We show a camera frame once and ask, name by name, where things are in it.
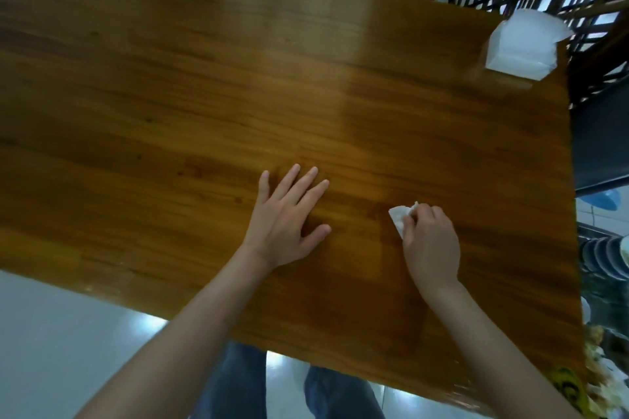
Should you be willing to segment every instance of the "person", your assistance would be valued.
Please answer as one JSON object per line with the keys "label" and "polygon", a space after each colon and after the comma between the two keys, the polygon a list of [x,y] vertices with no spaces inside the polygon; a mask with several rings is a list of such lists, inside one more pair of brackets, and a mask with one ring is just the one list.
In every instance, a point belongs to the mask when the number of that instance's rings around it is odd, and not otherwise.
{"label": "person", "polygon": [[[295,165],[271,193],[269,172],[263,172],[240,248],[96,393],[77,419],[266,417],[265,352],[234,342],[224,345],[248,300],[271,271],[306,257],[332,231],[330,225],[319,225],[301,236],[306,217],[329,182],[309,189],[317,169],[295,182],[298,174]],[[459,346],[498,417],[579,417],[458,281],[459,240],[439,207],[421,204],[405,217],[403,250],[421,296]],[[304,394],[317,419],[383,417],[369,385],[356,377],[311,367]]]}

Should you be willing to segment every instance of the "jeans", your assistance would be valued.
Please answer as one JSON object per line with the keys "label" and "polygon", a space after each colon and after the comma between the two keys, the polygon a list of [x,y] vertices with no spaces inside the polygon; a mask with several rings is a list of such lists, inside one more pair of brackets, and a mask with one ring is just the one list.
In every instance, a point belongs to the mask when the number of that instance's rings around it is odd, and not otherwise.
{"label": "jeans", "polygon": [[[266,419],[266,351],[230,342],[194,407],[193,419]],[[384,419],[366,381],[310,367],[304,395],[316,419]]]}

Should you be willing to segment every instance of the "table top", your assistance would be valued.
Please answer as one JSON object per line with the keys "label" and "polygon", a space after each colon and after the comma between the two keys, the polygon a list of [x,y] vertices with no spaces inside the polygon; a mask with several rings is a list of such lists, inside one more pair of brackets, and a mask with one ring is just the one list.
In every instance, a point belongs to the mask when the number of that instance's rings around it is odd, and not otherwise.
{"label": "table top", "polygon": [[0,0],[0,267],[172,318],[295,162],[333,233],[235,337],[483,407],[388,209],[452,218],[460,279],[583,376],[567,91],[483,69],[495,14],[428,0]]}

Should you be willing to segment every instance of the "paper towel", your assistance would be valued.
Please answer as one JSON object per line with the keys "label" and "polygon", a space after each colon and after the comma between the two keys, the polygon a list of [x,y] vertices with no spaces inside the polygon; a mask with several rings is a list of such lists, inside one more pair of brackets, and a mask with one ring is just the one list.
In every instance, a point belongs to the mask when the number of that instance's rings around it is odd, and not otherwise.
{"label": "paper towel", "polygon": [[404,238],[404,221],[402,219],[407,216],[413,209],[415,209],[419,203],[415,202],[411,207],[407,207],[405,205],[399,205],[397,207],[393,207],[389,209],[389,215],[395,228],[397,228],[397,232],[399,236]]}
{"label": "paper towel", "polygon": [[533,9],[518,9],[489,38],[490,70],[541,80],[557,66],[556,43],[573,32],[563,20]]}

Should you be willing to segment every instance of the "hand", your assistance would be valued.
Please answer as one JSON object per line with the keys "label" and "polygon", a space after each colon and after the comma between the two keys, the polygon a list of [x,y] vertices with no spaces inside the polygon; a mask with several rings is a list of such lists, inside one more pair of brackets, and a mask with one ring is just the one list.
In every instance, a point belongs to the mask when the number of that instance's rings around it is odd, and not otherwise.
{"label": "hand", "polygon": [[299,174],[299,164],[295,164],[271,197],[269,171],[264,171],[260,177],[258,199],[243,247],[261,256],[272,269],[306,257],[332,231],[332,227],[323,224],[307,237],[301,236],[306,217],[330,185],[326,179],[306,191],[317,171],[317,168],[310,169],[293,185]]}
{"label": "hand", "polygon": [[427,303],[459,284],[459,239],[440,207],[420,204],[404,217],[403,245],[408,271]]}

